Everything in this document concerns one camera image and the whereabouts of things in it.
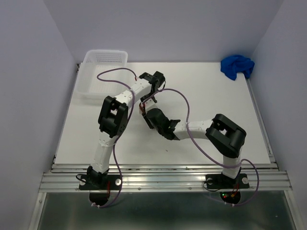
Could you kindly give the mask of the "blue microfiber towel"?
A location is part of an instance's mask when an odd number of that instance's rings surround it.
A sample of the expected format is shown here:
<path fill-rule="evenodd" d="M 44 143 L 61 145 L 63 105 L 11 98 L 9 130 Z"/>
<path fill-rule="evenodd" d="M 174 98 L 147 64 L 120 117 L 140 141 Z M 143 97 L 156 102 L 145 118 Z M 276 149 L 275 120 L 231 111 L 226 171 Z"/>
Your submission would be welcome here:
<path fill-rule="evenodd" d="M 255 62 L 243 55 L 232 55 L 221 60 L 220 71 L 229 79 L 235 81 L 238 73 L 243 73 L 246 79 L 249 79 Z"/>

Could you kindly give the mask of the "brown microfiber towel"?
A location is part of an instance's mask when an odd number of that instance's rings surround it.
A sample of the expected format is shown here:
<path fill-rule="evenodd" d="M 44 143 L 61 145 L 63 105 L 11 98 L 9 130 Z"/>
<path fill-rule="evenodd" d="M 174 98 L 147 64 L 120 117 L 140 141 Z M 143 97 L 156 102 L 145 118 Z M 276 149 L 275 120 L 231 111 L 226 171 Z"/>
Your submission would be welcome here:
<path fill-rule="evenodd" d="M 139 113 L 140 113 L 141 115 L 146 114 L 146 111 L 145 111 L 144 106 L 143 106 L 142 103 L 139 104 Z"/>

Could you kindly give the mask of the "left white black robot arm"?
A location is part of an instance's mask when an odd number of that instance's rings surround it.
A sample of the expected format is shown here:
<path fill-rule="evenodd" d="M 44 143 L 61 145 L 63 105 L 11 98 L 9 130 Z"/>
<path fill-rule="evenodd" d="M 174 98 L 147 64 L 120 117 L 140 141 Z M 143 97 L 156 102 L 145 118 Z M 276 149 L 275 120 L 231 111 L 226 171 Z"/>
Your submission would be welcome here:
<path fill-rule="evenodd" d="M 97 79 L 103 82 L 118 83 L 125 87 L 125 91 L 116 96 L 107 96 L 101 107 L 98 117 L 99 142 L 94 154 L 94 160 L 86 172 L 86 182 L 95 188 L 102 190 L 107 184 L 109 161 L 112 150 L 127 128 L 130 115 L 138 100 L 145 100 L 158 91 L 165 82 L 163 73 L 155 72 L 153 75 L 143 73 L 135 79 L 132 86 L 118 81 L 100 78 L 104 74 L 99 73 Z"/>

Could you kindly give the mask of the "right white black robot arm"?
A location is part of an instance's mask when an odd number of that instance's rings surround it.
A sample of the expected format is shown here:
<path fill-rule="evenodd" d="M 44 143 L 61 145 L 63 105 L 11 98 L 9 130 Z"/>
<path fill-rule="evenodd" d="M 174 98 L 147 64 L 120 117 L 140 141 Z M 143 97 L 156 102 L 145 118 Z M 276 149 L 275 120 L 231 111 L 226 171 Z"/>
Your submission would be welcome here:
<path fill-rule="evenodd" d="M 231 187 L 238 182 L 241 171 L 241 148 L 245 144 L 246 131 L 223 114 L 216 114 L 212 120 L 184 122 L 168 119 L 161 109 L 143 110 L 142 116 L 150 129 L 167 140 L 205 139 L 223 155 L 221 183 Z"/>

